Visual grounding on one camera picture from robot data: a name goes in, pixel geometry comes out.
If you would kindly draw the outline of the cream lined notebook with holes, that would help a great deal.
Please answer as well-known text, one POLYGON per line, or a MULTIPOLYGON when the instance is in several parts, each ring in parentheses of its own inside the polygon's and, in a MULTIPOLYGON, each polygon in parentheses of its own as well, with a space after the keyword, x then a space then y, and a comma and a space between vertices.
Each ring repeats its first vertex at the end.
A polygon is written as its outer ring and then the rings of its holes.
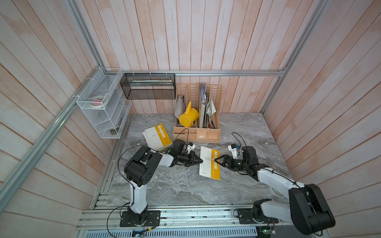
POLYGON ((200 158, 203 162, 199 165, 199 175, 220 180, 220 165, 214 159, 220 157, 220 152, 208 147, 202 146, 200 149, 200 158))

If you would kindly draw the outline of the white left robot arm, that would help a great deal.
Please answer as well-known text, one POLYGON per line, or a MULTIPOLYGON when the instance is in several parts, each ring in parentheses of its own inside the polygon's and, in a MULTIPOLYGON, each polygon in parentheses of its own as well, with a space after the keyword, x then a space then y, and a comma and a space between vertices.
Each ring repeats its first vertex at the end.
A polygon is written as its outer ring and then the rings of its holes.
POLYGON ((177 139, 167 153, 142 146, 127 162, 124 173, 127 181, 130 182, 133 193, 133 202, 130 206, 130 211, 133 214, 141 215, 147 209, 147 184, 159 166, 183 165, 190 167, 203 163, 203 160, 193 150, 187 152, 185 145, 183 140, 177 139))

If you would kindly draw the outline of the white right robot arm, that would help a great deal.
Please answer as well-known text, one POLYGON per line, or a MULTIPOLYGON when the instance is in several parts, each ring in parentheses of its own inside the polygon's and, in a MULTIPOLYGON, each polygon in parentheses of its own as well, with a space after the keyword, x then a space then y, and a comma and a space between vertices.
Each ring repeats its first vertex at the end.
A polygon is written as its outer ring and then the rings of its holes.
POLYGON ((315 184, 303 184, 277 173, 266 164, 259 163, 256 150, 252 146, 242 148, 243 158, 235 159, 223 155, 214 162, 234 172, 243 172, 254 180, 268 185, 281 193, 288 203, 271 199, 254 202, 251 211, 256 223, 269 223, 273 219, 293 224, 303 235, 322 232, 336 225, 329 205, 315 184))

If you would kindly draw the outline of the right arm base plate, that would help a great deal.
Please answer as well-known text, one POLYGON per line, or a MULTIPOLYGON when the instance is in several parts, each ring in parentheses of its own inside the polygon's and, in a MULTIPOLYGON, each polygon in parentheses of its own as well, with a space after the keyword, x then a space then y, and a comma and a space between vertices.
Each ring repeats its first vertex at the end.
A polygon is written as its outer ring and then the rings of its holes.
POLYGON ((278 219, 266 217, 258 208, 235 209, 234 216, 239 219, 240 224, 272 224, 279 223, 278 219))

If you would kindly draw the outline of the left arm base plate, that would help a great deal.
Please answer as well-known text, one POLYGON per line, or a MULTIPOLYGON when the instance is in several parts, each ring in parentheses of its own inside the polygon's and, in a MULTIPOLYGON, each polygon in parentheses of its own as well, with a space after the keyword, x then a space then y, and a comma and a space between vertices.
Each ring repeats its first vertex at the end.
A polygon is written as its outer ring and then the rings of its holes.
POLYGON ((157 227, 160 225, 160 218, 159 210, 143 211, 141 214, 128 210, 122 213, 120 227, 157 227))

